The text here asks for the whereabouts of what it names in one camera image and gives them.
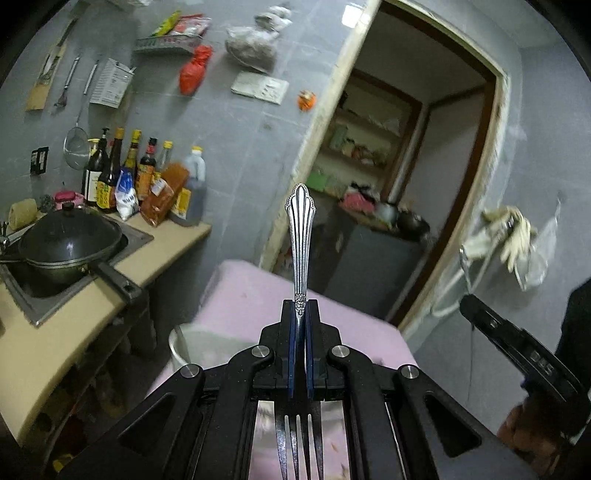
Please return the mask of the right hand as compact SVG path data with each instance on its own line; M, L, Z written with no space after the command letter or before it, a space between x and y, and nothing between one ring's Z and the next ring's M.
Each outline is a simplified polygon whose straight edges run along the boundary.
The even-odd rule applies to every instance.
M509 412L497 437L539 477L550 478L556 472L565 437L530 397Z

